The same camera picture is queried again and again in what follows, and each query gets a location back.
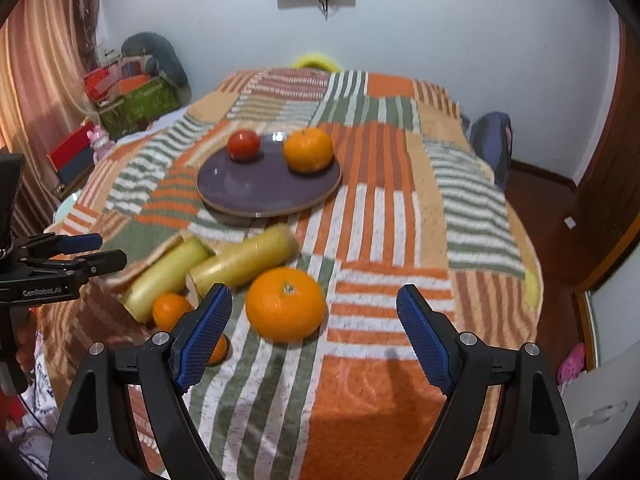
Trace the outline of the grey neck pillow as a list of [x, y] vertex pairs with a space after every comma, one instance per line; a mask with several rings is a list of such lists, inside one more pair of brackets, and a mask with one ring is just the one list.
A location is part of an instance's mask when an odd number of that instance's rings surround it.
[[122, 44], [122, 55], [146, 56], [157, 73], [177, 89], [189, 84], [188, 76], [172, 44], [156, 32], [138, 32]]

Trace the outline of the blue backpack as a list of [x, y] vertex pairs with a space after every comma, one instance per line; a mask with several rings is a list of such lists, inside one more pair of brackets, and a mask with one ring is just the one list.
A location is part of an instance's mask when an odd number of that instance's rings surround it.
[[469, 141], [477, 156], [494, 172], [495, 184], [504, 191], [509, 182], [513, 148], [510, 116], [501, 112], [484, 115], [472, 123]]

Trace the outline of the red tomato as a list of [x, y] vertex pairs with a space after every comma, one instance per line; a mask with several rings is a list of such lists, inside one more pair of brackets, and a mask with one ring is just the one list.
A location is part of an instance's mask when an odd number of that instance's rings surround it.
[[229, 136], [227, 152], [235, 162], [251, 162], [260, 152], [260, 137], [250, 129], [236, 130]]

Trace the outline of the yellow sugarcane piece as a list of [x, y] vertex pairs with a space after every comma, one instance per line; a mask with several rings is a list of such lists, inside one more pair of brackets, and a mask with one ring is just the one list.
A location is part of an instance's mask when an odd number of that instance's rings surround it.
[[236, 289], [283, 266], [298, 253], [299, 244], [290, 228], [275, 224], [194, 266], [186, 274], [186, 288], [198, 298], [204, 298], [216, 283]]

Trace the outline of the patchwork striped blanket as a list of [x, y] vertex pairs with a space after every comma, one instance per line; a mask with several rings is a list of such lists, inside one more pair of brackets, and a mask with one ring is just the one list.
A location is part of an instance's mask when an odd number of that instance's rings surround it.
[[343, 170], [337, 192], [288, 226], [296, 269], [326, 295], [318, 335], [276, 347], [250, 327], [237, 292], [228, 359], [186, 398], [229, 479], [399, 479], [444, 399], [426, 380], [397, 317], [413, 284], [458, 330], [518, 348], [536, 336], [541, 270], [522, 222], [466, 142], [459, 104], [436, 84], [349, 70], [242, 70], [168, 128], [115, 148], [61, 226], [97, 232], [128, 268], [42, 309], [42, 367], [63, 401], [90, 344], [142, 342], [122, 306], [129, 284], [189, 235], [213, 250], [262, 232], [262, 220], [206, 209], [205, 159], [239, 128], [326, 130]]

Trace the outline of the wooden door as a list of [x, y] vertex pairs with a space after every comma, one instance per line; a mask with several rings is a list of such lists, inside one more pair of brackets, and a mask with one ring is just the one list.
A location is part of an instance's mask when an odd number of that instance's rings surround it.
[[608, 116], [577, 189], [578, 240], [584, 261], [575, 284], [597, 276], [639, 222], [639, 39], [620, 25], [620, 53]]

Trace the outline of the light green bowl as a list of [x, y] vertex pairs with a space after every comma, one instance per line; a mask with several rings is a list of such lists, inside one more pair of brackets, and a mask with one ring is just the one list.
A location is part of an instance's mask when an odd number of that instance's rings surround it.
[[58, 206], [58, 209], [54, 213], [54, 223], [60, 223], [66, 218], [66, 216], [73, 209], [73, 206], [75, 206], [79, 195], [79, 192], [73, 192], [72, 194], [70, 194], [70, 196], [67, 196], [66, 198], [64, 198], [64, 200], [62, 200], [62, 203], [60, 203], [60, 206]]

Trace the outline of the large orange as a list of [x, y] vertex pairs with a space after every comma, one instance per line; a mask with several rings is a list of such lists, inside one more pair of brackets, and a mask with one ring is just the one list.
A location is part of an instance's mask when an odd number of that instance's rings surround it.
[[334, 159], [333, 141], [320, 128], [291, 132], [283, 142], [282, 152], [288, 169], [296, 174], [315, 174]]
[[250, 284], [245, 311], [252, 329], [273, 344], [302, 341], [326, 317], [326, 298], [306, 272], [281, 266]]

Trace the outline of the small tangerine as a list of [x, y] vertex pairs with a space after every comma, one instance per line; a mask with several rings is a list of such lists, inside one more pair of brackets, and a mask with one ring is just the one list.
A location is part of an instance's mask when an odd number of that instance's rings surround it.
[[221, 362], [224, 362], [224, 359], [227, 357], [229, 351], [229, 339], [225, 334], [222, 334], [219, 340], [216, 343], [216, 346], [208, 359], [208, 365], [214, 366]]
[[166, 292], [154, 301], [152, 318], [155, 325], [164, 332], [171, 332], [180, 318], [193, 310], [185, 296], [175, 292]]

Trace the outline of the striped brown curtain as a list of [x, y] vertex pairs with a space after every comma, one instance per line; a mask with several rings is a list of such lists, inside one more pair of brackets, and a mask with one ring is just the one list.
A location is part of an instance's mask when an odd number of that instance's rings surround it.
[[100, 0], [17, 0], [1, 26], [1, 144], [26, 157], [45, 202], [58, 186], [49, 153], [96, 112], [84, 76], [98, 67]]

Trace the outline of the red gift box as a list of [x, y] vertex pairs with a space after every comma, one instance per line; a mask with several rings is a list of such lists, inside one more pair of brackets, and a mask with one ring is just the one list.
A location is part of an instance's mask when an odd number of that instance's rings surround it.
[[86, 120], [48, 154], [60, 185], [72, 184], [93, 168], [93, 149], [89, 139], [93, 127], [94, 122]]

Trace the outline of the green sugarcane piece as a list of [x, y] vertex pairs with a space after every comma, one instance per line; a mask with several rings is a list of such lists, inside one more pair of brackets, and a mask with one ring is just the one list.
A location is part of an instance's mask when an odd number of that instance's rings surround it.
[[120, 302], [137, 322], [149, 322], [155, 300], [168, 292], [183, 290], [186, 274], [211, 255], [197, 237], [182, 240], [144, 270], [122, 295]]

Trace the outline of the pink rabbit toy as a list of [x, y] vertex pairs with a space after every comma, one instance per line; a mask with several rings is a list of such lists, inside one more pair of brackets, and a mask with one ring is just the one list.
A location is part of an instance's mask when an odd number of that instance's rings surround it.
[[114, 148], [115, 142], [110, 139], [108, 132], [100, 126], [92, 127], [88, 132], [90, 148], [93, 150], [93, 162], [97, 164]]

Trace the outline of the green patterned box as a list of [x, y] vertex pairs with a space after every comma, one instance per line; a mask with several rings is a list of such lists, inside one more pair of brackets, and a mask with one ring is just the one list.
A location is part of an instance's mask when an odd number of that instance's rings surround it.
[[110, 139], [117, 141], [123, 136], [145, 129], [151, 122], [178, 110], [180, 107], [173, 86], [163, 78], [150, 79], [98, 109], [101, 126]]

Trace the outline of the purple ceramic plate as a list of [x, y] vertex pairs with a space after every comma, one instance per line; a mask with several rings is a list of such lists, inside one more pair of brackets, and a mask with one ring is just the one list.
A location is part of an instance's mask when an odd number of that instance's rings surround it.
[[235, 162], [221, 148], [202, 163], [196, 189], [206, 207], [242, 218], [272, 218], [295, 214], [324, 202], [341, 185], [337, 160], [315, 174], [296, 174], [282, 154], [284, 134], [262, 137], [251, 162]]

